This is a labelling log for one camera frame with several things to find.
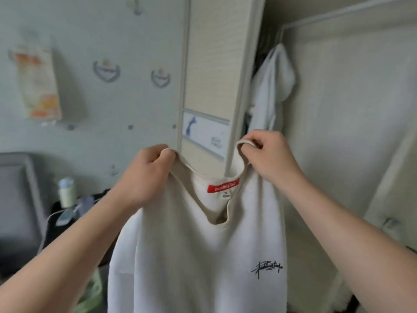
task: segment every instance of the heart emblem on wall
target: heart emblem on wall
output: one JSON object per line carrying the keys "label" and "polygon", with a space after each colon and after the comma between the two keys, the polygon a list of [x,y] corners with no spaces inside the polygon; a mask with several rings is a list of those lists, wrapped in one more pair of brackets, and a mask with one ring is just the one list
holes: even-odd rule
{"label": "heart emblem on wall", "polygon": [[93,71],[98,78],[106,83],[115,82],[120,77],[120,67],[112,66],[109,60],[105,59],[101,64],[93,62]]}
{"label": "heart emblem on wall", "polygon": [[168,73],[165,75],[165,72],[162,68],[155,72],[151,72],[151,80],[157,88],[165,88],[171,82],[171,75]]}

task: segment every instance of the hand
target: hand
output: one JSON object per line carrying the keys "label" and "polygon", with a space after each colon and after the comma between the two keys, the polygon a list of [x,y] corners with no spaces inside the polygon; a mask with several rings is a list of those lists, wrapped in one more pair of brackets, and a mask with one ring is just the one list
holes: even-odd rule
{"label": "hand", "polygon": [[165,185],[175,151],[160,144],[144,148],[133,159],[111,192],[136,213]]}
{"label": "hand", "polygon": [[280,132],[254,130],[244,136],[259,146],[242,145],[242,153],[266,180],[283,190],[295,178],[305,178],[288,143]]}

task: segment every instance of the red clothing label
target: red clothing label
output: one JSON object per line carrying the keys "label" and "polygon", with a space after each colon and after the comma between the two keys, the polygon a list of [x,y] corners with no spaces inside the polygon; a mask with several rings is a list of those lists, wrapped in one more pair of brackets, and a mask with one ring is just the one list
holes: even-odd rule
{"label": "red clothing label", "polygon": [[237,179],[235,181],[226,182],[226,183],[220,184],[218,186],[213,186],[213,185],[210,184],[207,188],[207,192],[208,193],[215,193],[215,192],[224,191],[224,190],[233,188],[234,186],[237,186],[238,184],[239,184],[239,179]]}

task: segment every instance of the person's right hand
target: person's right hand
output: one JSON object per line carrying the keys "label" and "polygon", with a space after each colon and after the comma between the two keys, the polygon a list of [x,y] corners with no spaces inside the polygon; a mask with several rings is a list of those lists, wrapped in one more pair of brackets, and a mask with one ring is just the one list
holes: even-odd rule
{"label": "person's right hand", "polygon": [[242,139],[259,146],[257,149],[243,144],[241,151],[255,170],[277,188],[283,190],[296,179],[305,178],[280,132],[254,130]]}

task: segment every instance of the finger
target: finger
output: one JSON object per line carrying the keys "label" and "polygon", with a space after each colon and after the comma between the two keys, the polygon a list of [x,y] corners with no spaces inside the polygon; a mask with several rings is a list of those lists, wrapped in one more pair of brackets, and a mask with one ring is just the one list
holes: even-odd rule
{"label": "finger", "polygon": [[159,158],[159,155],[161,154],[161,152],[165,149],[168,148],[167,144],[159,144],[159,145],[155,145],[155,146],[151,146],[148,148],[145,148],[142,150],[143,152],[143,160],[145,162],[153,162],[156,159]]}
{"label": "finger", "polygon": [[172,149],[163,149],[159,158],[155,160],[155,163],[161,165],[166,172],[169,172],[174,163],[175,156],[176,153]]}
{"label": "finger", "polygon": [[256,160],[256,157],[258,157],[260,152],[262,151],[258,148],[253,147],[250,144],[243,144],[240,150],[243,153],[243,155],[246,156],[250,163]]}
{"label": "finger", "polygon": [[259,146],[263,146],[266,140],[268,139],[269,131],[263,131],[263,130],[253,130],[247,135],[243,136],[242,139],[248,139],[252,142],[255,142]]}

